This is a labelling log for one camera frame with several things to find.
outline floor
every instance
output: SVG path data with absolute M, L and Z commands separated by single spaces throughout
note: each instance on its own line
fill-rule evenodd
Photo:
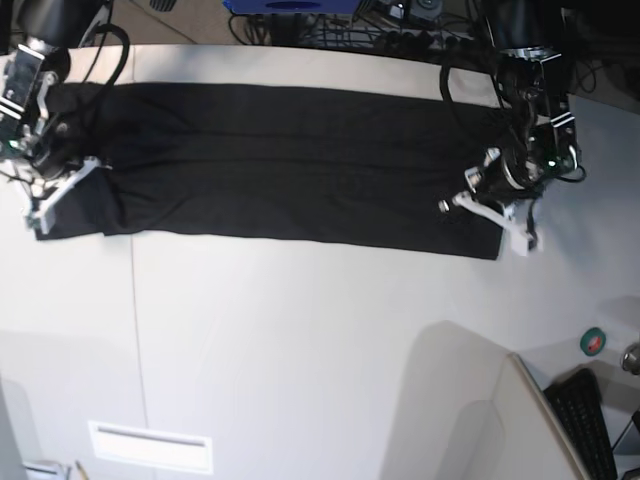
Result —
M 229 11 L 219 0 L 182 0 L 169 13 L 154 11 L 146 0 L 116 0 L 113 22 L 132 43 L 237 44 L 229 33 Z

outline black cloth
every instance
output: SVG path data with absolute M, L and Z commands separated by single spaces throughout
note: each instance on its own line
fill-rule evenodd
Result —
M 51 108 L 73 111 L 98 88 L 63 85 Z M 495 110 L 457 109 L 488 145 L 499 137 Z M 497 257 L 500 228 L 438 209 L 484 158 L 441 101 L 153 83 L 115 87 L 94 113 L 68 119 L 112 169 L 64 198 L 42 240 L 162 230 Z

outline white panel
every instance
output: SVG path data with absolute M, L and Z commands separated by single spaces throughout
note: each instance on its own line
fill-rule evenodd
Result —
M 440 67 L 422 62 L 303 48 L 140 45 L 136 82 L 235 83 L 331 88 L 442 99 Z M 488 75 L 452 69 L 455 101 L 498 106 Z
M 113 462 L 213 474 L 211 439 L 89 422 L 96 457 Z
M 91 418 L 144 426 L 131 240 L 39 243 L 0 184 L 0 377 L 25 460 L 79 459 L 93 479 L 152 472 L 96 461 Z
M 506 442 L 491 478 L 587 480 L 589 475 L 575 460 L 576 454 L 561 435 L 559 423 L 539 395 L 517 360 L 506 361 L 493 397 Z
M 451 259 L 171 234 L 134 251 L 150 427 L 211 436 L 219 479 L 429 478 L 490 398 L 505 351 L 441 323 Z

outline black cable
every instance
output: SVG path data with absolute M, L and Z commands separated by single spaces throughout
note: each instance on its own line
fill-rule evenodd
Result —
M 507 123 L 507 129 L 509 130 L 509 133 L 511 135 L 511 137 L 513 138 L 515 145 L 522 151 L 522 153 L 524 154 L 528 154 L 529 150 L 527 149 L 527 146 L 522 142 L 522 140 L 520 139 L 520 137 L 518 136 L 515 128 L 513 127 L 513 117 L 511 115 L 511 113 L 509 111 L 507 111 L 506 107 L 504 106 L 504 100 L 502 99 L 502 94 L 500 93 L 500 89 L 498 88 L 498 80 L 497 80 L 497 73 L 491 73 L 489 75 L 491 77 L 491 84 L 493 85 L 493 91 L 496 94 L 496 97 L 498 98 L 498 105 L 500 106 L 500 112 L 503 115 L 503 118 L 508 122 Z M 537 120 L 537 114 L 536 113 L 532 113 L 532 115 L 535 115 L 535 119 L 532 120 L 532 123 L 530 123 L 531 125 L 535 125 L 535 122 Z
M 470 129 L 465 124 L 465 122 L 462 120 L 462 118 L 458 114 L 458 111 L 455 107 L 455 103 L 451 96 L 451 90 L 449 88 L 449 76 L 451 74 L 451 68 L 453 67 L 451 57 L 452 57 L 451 52 L 445 52 L 445 55 L 442 59 L 442 66 L 440 68 L 440 94 L 442 95 L 442 101 L 444 102 L 445 106 L 449 110 L 449 113 L 451 114 L 451 117 L 455 122 L 455 124 L 457 125 L 457 127 L 459 128 L 460 132 L 464 134 L 463 138 L 466 139 L 472 145 L 477 147 L 482 147 L 483 149 L 485 149 L 487 146 L 486 141 L 484 139 L 477 137 L 476 132 Z M 477 62 L 478 65 L 482 63 L 479 56 L 469 56 L 468 60 Z M 495 81 L 492 75 L 490 75 L 490 77 L 491 77 L 491 81 L 493 83 L 494 89 L 496 91 L 496 95 L 498 96 L 498 104 L 500 106 L 500 112 L 501 112 L 499 120 L 501 122 L 505 122 L 505 124 L 510 125 L 511 124 L 510 117 L 507 116 L 506 109 L 504 108 L 504 103 L 502 101 L 502 97 L 498 92 L 497 82 Z
M 233 29 L 233 21 L 236 18 L 239 17 L 243 17 L 243 15 L 236 15 L 235 13 L 232 13 L 231 16 L 229 17 L 229 20 L 227 20 L 227 26 L 229 27 L 229 33 L 231 33 L 231 36 L 233 38 L 235 38 L 236 42 L 238 42 L 241 45 L 249 45 L 247 42 L 245 42 L 244 40 L 242 40 L 238 34 L 235 32 L 235 30 Z
M 111 33 L 114 35 L 120 42 L 122 43 L 122 51 L 120 53 L 120 59 L 118 60 L 118 64 L 116 65 L 115 70 L 109 77 L 109 80 L 100 87 L 100 90 L 86 103 L 81 103 L 75 110 L 71 110 L 69 112 L 60 113 L 59 115 L 62 118 L 68 118 L 76 115 L 83 115 L 88 110 L 93 107 L 98 107 L 100 103 L 104 100 L 105 95 L 109 93 L 109 91 L 113 88 L 115 83 L 117 82 L 120 75 L 124 71 L 127 61 L 129 60 L 129 52 L 131 50 L 131 41 L 129 40 L 129 36 L 127 32 L 125 32 L 122 28 L 113 24 L 105 24 L 100 25 L 96 29 L 96 34 L 101 33 Z M 94 119 L 92 123 L 95 123 L 95 119 L 97 118 L 98 108 L 96 108 L 94 112 Z
M 448 22 L 442 24 L 441 28 L 446 28 L 449 25 L 469 25 L 469 22 L 467 22 L 466 20 L 449 20 Z
M 577 178 L 571 178 L 571 177 L 556 177 L 556 180 L 560 180 L 561 182 L 565 182 L 565 183 L 582 183 L 587 179 L 587 169 L 584 168 L 582 165 L 578 165 L 578 168 L 576 168 L 576 171 L 579 171 L 581 173 L 581 175 Z
M 575 65 L 575 74 L 576 74 L 576 83 L 578 85 L 578 87 L 580 87 L 582 89 L 582 91 L 584 91 L 587 94 L 591 94 L 593 92 L 596 91 L 596 88 L 598 88 L 598 75 L 596 75 L 596 72 L 598 70 L 602 70 L 603 68 L 609 66 L 607 64 L 602 64 L 598 67 L 594 67 L 593 65 L 589 65 L 587 62 L 585 62 L 584 60 L 579 60 L 580 63 L 582 63 L 583 65 L 585 65 L 589 71 L 587 73 L 585 73 L 584 75 L 578 77 L 578 64 L 576 63 Z M 591 78 L 593 79 L 593 85 L 591 88 L 585 88 L 584 86 L 584 81 L 587 79 L 587 77 L 591 76 Z
M 442 36 L 442 32 L 446 32 L 446 33 L 448 33 L 449 35 L 451 35 L 452 37 L 456 37 L 456 38 L 458 38 L 458 39 L 460 39 L 460 40 L 467 39 L 467 37 L 463 37 L 462 35 L 460 35 L 460 33 L 452 32 L 451 30 L 449 30 L 449 29 L 447 29 L 447 28 L 444 28 L 444 27 L 440 27 L 438 30 L 440 30 L 440 35 L 441 35 L 441 36 Z
M 268 34 L 268 30 L 267 30 L 267 22 L 264 18 L 263 15 L 260 15 L 258 17 L 259 22 L 261 23 L 260 27 L 258 28 L 257 25 L 254 26 L 254 28 L 258 29 L 258 39 L 260 42 L 260 45 L 266 45 L 267 44 L 267 34 Z
M 467 18 L 469 19 L 470 22 L 472 22 L 473 16 L 471 15 L 471 3 L 469 0 L 464 0 L 464 9 L 465 9 L 465 12 L 467 13 Z
M 534 198 L 529 204 L 529 213 L 527 214 L 527 233 L 531 235 L 531 241 L 529 242 L 529 250 L 533 250 L 538 246 L 538 232 L 536 230 L 536 219 L 534 216 L 534 208 L 537 201 L 541 197 Z
M 244 22 L 242 30 L 244 31 L 244 36 L 249 40 L 251 45 L 258 45 L 260 41 L 256 35 L 256 30 L 253 27 L 251 17 L 247 17 L 247 20 Z
M 324 48 L 329 48 L 329 43 L 327 42 L 327 14 L 322 15 L 322 34 L 324 37 Z
M 482 16 L 482 13 L 480 12 L 480 8 L 478 8 L 477 0 L 473 0 L 473 8 L 476 11 L 476 19 L 479 19 Z
M 309 27 L 307 27 L 307 30 L 302 34 L 303 38 L 313 33 L 313 31 L 318 26 L 318 23 L 320 22 L 320 16 L 320 14 L 315 15 L 315 20 L 313 21 L 313 23 Z
M 13 0 L 0 0 L 0 55 L 7 55 L 11 47 Z
M 27 184 L 29 186 L 33 185 L 33 181 L 29 181 L 29 180 L 26 180 L 24 178 L 16 177 L 14 175 L 9 175 L 8 173 L 3 172 L 2 170 L 0 170 L 0 175 L 5 177 L 6 179 L 8 179 L 9 182 L 22 182 L 22 183 L 25 183 L 25 184 Z
M 382 33 L 387 33 L 387 32 L 384 30 L 384 28 L 382 28 L 380 25 L 377 25 L 377 24 L 375 24 L 375 23 L 371 22 L 371 21 L 370 21 L 370 20 L 368 20 L 367 18 L 365 18 L 365 17 L 360 17 L 360 19 L 361 19 L 361 20 L 363 20 L 364 22 L 368 23 L 368 24 L 369 24 L 369 25 L 371 25 L 372 27 L 377 28 L 378 30 L 380 30 L 380 32 L 382 32 Z
M 460 21 L 468 23 L 468 24 L 472 24 L 473 23 L 473 21 L 468 17 L 464 17 L 462 15 L 456 15 L 455 13 L 448 13 L 448 12 L 442 12 L 440 15 L 438 15 L 436 17 L 436 20 L 439 21 L 442 17 L 455 18 L 456 20 L 460 20 Z
M 107 25 L 111 24 L 111 20 L 113 19 L 113 3 L 115 0 L 111 0 L 109 2 L 109 15 L 107 16 Z M 87 70 L 87 74 L 84 76 L 84 78 L 82 79 L 82 81 L 80 83 L 87 83 L 87 80 L 89 80 L 89 77 L 91 76 L 91 73 L 93 73 L 93 69 L 96 68 L 96 64 L 98 63 L 98 59 L 100 58 L 100 54 L 102 53 L 102 49 L 104 48 L 104 44 L 107 40 L 107 35 L 108 33 L 105 32 L 102 35 L 102 40 L 100 41 L 100 46 L 98 47 L 98 51 L 96 52 L 96 56 L 93 58 L 93 62 L 91 63 L 91 66 L 89 67 L 89 70 Z

